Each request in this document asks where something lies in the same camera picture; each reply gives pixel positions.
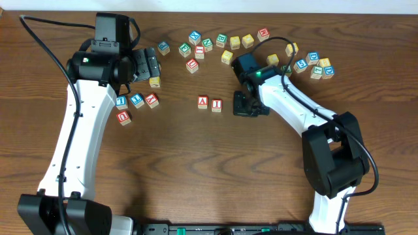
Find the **yellow G block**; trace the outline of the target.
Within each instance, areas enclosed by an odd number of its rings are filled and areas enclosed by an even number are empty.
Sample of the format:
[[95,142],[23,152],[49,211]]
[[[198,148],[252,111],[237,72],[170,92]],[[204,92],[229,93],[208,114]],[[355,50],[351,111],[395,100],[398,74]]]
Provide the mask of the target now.
[[159,76],[149,79],[150,87],[161,87],[161,79]]

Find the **green N block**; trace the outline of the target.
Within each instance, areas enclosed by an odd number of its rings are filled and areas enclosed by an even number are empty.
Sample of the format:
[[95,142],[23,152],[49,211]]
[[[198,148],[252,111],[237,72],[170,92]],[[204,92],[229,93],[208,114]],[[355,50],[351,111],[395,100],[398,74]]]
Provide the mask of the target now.
[[205,52],[209,52],[209,51],[213,50],[213,43],[212,43],[212,40],[209,39],[209,38],[203,39],[202,40],[202,45],[204,47]]

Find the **red A block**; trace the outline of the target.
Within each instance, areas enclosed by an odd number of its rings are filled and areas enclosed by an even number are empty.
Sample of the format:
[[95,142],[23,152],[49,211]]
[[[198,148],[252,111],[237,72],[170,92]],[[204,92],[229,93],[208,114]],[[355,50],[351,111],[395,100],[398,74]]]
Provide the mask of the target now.
[[207,96],[198,96],[198,108],[207,109],[208,108],[208,97]]

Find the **blue d block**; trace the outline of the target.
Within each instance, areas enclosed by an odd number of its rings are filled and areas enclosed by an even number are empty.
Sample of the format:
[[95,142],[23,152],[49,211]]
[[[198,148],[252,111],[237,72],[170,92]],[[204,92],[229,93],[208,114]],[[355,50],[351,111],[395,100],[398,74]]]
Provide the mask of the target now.
[[335,74],[335,70],[333,66],[328,66],[323,68],[322,79],[329,79],[332,78]]
[[306,56],[306,62],[308,65],[316,65],[319,60],[320,56],[318,52],[308,52]]

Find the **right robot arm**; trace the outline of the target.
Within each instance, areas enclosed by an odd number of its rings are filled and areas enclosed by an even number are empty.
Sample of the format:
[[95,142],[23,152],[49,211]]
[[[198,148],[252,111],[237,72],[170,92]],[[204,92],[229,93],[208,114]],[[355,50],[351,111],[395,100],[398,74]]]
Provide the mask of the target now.
[[315,232],[337,234],[346,225],[348,201],[358,196],[362,177],[376,168],[365,148],[357,118],[323,108],[298,90],[277,67],[233,66],[241,91],[234,98],[236,116],[257,117],[273,110],[300,135],[304,173],[315,191],[308,219]]

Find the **blue X block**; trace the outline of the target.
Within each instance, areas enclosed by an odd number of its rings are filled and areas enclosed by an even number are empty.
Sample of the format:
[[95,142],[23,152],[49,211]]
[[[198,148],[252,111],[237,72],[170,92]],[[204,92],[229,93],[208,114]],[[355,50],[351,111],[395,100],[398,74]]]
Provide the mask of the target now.
[[192,45],[196,46],[201,41],[201,34],[198,31],[192,31],[189,34],[189,41]]

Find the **blue D block right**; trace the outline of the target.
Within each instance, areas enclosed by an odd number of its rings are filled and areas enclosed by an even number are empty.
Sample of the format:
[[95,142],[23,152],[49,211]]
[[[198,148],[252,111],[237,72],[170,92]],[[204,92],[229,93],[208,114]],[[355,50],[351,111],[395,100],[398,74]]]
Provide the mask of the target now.
[[335,70],[333,66],[328,66],[323,68],[322,79],[329,79],[332,78],[335,74]]

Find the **blue 5 block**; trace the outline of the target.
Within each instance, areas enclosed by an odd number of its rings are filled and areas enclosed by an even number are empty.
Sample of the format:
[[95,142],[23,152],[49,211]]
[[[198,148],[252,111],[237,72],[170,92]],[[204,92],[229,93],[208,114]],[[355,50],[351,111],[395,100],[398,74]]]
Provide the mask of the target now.
[[293,69],[296,73],[301,73],[308,68],[308,64],[305,59],[299,59],[295,62]]

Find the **red i block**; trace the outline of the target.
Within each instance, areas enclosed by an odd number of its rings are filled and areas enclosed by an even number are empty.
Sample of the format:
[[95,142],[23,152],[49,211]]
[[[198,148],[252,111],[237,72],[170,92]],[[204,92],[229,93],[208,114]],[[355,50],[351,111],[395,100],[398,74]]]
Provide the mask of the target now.
[[221,112],[222,111],[222,100],[221,99],[213,99],[211,109],[213,112]]
[[204,59],[205,49],[204,46],[196,46],[195,47],[195,58],[196,59]]

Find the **red U block lower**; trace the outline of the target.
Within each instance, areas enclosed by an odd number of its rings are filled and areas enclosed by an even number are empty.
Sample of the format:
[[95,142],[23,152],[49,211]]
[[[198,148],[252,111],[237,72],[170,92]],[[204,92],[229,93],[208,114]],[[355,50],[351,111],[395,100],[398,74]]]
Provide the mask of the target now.
[[117,119],[121,125],[127,125],[131,122],[131,116],[128,111],[122,111],[117,114]]

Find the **red H block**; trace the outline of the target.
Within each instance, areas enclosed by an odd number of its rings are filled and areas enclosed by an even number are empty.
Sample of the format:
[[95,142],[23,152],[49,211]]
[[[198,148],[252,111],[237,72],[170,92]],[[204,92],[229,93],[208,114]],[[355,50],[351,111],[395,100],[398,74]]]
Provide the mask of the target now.
[[257,38],[260,42],[265,41],[270,37],[270,31],[267,28],[262,28],[257,31]]

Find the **yellow A block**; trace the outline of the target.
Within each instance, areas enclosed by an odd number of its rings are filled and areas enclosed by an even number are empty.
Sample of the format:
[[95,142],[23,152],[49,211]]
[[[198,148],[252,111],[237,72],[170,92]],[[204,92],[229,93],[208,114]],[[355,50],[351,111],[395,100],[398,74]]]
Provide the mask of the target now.
[[285,52],[288,57],[291,57],[292,55],[296,55],[298,53],[298,46],[295,42],[289,43],[286,46]]

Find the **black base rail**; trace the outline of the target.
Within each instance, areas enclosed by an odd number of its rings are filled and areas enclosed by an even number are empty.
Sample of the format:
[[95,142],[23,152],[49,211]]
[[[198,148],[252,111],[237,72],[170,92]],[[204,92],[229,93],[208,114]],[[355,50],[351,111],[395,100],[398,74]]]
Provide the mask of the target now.
[[277,225],[137,225],[137,235],[252,235],[252,234],[322,234],[314,232],[304,223],[280,223]]

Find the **yellow C block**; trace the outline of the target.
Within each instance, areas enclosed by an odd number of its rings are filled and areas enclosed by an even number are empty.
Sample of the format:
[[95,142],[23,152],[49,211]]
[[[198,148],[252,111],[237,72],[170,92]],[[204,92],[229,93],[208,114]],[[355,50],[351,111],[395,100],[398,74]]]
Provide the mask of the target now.
[[280,60],[276,54],[271,54],[267,56],[266,62],[267,62],[267,65],[278,66]]

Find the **red Y block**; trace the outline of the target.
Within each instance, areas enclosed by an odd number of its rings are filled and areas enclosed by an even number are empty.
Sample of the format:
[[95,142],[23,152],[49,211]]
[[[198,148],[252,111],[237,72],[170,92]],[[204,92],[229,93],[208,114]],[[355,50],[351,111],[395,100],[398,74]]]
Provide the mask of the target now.
[[159,99],[157,98],[157,95],[155,93],[151,93],[145,96],[144,99],[150,108],[155,108],[159,105]]

